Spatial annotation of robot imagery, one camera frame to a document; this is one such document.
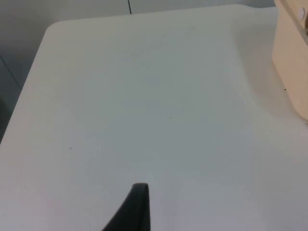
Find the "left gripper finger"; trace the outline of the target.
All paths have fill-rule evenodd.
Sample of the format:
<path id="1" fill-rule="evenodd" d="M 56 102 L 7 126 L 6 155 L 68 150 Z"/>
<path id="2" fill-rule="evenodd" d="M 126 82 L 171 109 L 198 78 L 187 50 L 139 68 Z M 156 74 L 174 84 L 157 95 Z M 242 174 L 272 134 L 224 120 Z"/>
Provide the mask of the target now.
<path id="1" fill-rule="evenodd" d="M 150 194 L 147 183 L 132 185 L 124 202 L 104 231 L 150 231 Z"/>

